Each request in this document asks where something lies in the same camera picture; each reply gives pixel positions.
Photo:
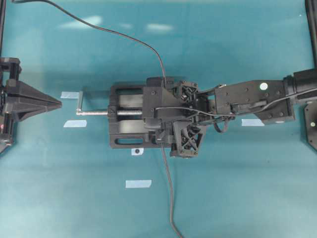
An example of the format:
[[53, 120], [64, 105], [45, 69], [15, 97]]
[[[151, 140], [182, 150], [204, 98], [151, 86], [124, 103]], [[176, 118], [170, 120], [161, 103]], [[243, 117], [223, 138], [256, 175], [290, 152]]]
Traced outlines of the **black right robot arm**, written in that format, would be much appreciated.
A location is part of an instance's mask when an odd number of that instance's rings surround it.
[[294, 120], [294, 104], [317, 99], [317, 71], [295, 72], [282, 80], [251, 80], [201, 91], [187, 81], [150, 78], [143, 88], [142, 119], [155, 143], [173, 157], [198, 154], [207, 127], [219, 133], [239, 116], [255, 115], [264, 124]]

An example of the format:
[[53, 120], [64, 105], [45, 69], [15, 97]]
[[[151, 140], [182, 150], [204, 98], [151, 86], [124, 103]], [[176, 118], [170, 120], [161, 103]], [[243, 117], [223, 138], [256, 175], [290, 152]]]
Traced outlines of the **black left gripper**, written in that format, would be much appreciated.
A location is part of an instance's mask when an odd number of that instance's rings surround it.
[[62, 107], [62, 102], [15, 79], [6, 82], [5, 113], [15, 122]]

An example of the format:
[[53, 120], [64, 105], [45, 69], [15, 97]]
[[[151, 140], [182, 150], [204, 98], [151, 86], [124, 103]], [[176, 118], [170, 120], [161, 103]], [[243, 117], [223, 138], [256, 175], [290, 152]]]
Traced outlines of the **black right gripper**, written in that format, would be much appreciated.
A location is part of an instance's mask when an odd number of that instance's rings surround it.
[[193, 124], [215, 124], [215, 88], [199, 90], [197, 83], [174, 80], [174, 77], [147, 78], [146, 86], [170, 88], [172, 95], [180, 101], [170, 109], [173, 122], [174, 142], [171, 157], [193, 158], [198, 156], [200, 145], [205, 136], [205, 127]]

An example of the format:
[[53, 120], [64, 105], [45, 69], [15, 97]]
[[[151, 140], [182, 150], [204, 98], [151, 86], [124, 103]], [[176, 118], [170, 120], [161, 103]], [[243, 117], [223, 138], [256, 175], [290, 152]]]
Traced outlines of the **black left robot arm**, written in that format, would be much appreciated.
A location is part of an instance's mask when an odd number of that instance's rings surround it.
[[62, 102], [19, 80], [18, 58], [0, 59], [0, 152], [14, 143], [14, 124], [62, 107]]

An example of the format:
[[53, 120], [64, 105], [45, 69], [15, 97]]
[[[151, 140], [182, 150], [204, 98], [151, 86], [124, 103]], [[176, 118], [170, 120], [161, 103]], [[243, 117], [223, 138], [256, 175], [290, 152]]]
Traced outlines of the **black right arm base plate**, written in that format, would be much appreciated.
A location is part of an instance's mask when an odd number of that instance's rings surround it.
[[317, 152], [317, 102], [308, 101], [300, 111], [301, 141]]

